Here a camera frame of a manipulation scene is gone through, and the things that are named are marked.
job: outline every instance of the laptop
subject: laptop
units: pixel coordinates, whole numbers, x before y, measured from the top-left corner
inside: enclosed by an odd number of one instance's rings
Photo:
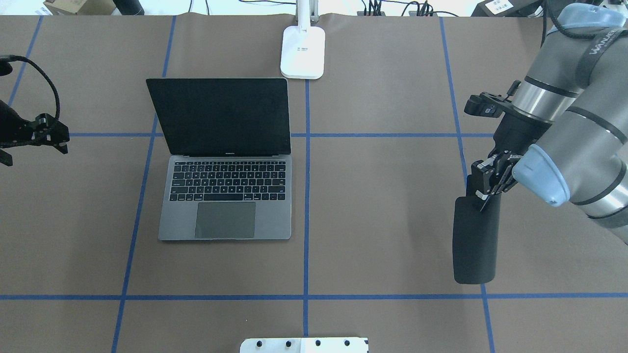
[[[162,241],[288,239],[286,79],[148,79],[170,150]]]

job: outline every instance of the laptop keyboard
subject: laptop keyboard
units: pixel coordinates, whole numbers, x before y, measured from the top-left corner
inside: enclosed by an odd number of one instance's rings
[[[175,162],[170,201],[285,199],[286,161]]]

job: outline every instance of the black screen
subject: black screen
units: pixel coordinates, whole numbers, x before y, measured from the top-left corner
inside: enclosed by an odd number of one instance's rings
[[[290,154],[286,79],[148,79],[170,153]]]

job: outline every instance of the table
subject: table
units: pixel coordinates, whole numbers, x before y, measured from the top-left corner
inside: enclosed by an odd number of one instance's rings
[[[69,154],[1,168],[3,352],[237,352],[248,337],[368,337],[371,352],[623,352],[628,247],[572,205],[502,198],[497,276],[453,280],[453,203],[540,19],[326,14],[325,74],[289,80],[287,241],[157,240],[169,157],[144,80],[280,77],[294,16],[3,16],[2,53],[57,85]],[[23,117],[53,111],[26,68]]]

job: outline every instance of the white desk lamp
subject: white desk lamp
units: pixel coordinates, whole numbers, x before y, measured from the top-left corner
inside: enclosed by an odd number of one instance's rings
[[[310,26],[310,2],[318,15],[318,0],[297,0],[298,26],[283,31],[281,73],[289,79],[319,79],[325,66],[325,31]]]

